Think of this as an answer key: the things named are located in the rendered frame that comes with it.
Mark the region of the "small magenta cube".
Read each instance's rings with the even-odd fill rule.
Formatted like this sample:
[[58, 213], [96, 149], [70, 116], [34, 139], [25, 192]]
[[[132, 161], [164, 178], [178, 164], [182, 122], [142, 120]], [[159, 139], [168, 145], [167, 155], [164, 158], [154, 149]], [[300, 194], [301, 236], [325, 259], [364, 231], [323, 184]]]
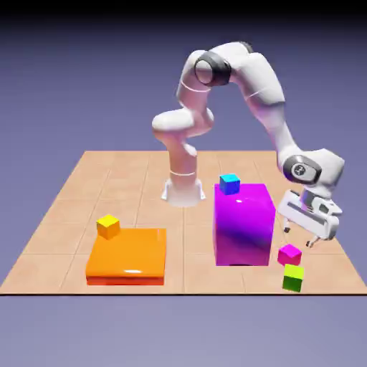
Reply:
[[292, 264], [298, 266], [302, 257], [302, 251], [292, 244], [286, 244], [278, 251], [277, 261], [285, 266], [286, 264]]

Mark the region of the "large orange box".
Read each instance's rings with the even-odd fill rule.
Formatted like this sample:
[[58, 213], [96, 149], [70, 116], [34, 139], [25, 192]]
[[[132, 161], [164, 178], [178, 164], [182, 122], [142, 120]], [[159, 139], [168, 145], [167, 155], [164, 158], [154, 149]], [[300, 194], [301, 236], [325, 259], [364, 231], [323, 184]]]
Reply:
[[85, 270], [88, 285], [163, 285], [166, 230], [121, 229], [110, 239], [97, 235]]

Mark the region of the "small yellow cube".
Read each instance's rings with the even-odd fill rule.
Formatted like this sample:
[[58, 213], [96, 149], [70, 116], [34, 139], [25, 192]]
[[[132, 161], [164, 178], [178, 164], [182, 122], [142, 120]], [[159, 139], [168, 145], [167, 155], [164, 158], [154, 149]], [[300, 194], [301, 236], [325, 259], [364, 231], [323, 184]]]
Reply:
[[120, 221], [114, 216], [107, 214], [96, 221], [97, 235], [104, 239], [112, 239], [120, 232]]

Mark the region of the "large magenta box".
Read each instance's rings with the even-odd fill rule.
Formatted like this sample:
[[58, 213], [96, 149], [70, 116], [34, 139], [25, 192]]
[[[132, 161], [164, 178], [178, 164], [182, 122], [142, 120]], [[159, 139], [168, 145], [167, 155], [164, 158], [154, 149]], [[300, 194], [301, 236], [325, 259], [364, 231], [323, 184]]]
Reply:
[[242, 183], [224, 194], [214, 185], [213, 241], [218, 266], [267, 266], [275, 206], [263, 183]]

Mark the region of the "small green cube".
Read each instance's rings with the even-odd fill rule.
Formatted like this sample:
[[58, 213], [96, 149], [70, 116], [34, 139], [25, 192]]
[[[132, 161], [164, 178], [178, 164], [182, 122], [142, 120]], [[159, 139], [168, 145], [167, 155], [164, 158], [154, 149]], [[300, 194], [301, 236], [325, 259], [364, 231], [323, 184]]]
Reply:
[[304, 279], [304, 267], [286, 264], [284, 266], [282, 288], [293, 292], [300, 292]]

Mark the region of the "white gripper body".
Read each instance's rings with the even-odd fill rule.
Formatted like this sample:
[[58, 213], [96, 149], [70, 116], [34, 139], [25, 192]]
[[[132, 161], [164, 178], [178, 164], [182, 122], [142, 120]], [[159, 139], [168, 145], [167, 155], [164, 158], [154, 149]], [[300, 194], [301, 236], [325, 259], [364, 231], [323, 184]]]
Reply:
[[332, 240], [339, 226], [342, 209], [332, 199], [304, 190], [301, 194], [286, 190], [277, 211], [322, 240]]

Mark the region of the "small blue cube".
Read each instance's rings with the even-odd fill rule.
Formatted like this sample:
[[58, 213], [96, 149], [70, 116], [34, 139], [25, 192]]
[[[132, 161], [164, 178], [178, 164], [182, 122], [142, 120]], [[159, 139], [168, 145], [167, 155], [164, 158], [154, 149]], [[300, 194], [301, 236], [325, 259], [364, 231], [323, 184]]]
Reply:
[[225, 195], [237, 194], [240, 190], [240, 178], [234, 173], [220, 175], [219, 188]]

